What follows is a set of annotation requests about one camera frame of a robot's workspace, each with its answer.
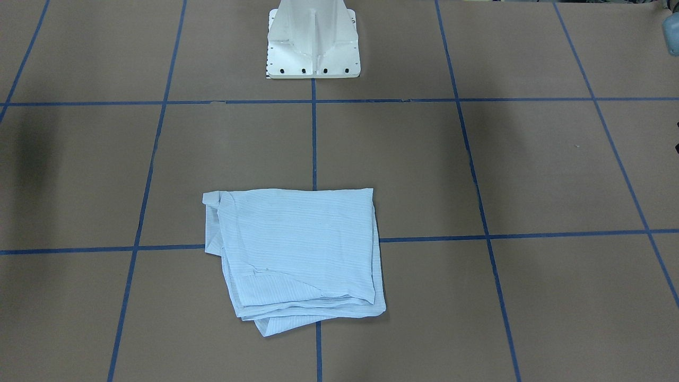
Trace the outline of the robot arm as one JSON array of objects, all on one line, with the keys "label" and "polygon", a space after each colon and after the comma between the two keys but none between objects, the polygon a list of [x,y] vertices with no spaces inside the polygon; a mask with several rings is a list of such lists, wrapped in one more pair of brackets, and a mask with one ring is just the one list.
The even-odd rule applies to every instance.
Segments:
[{"label": "robot arm", "polygon": [[675,12],[662,22],[665,45],[671,56],[678,57],[679,13]]}]

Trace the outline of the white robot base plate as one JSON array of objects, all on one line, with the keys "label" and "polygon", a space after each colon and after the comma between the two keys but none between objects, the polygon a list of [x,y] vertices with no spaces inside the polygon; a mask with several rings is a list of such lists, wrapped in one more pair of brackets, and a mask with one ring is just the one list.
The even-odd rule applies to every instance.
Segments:
[{"label": "white robot base plate", "polygon": [[268,13],[268,79],[361,75],[356,13],[343,1],[281,1]]}]

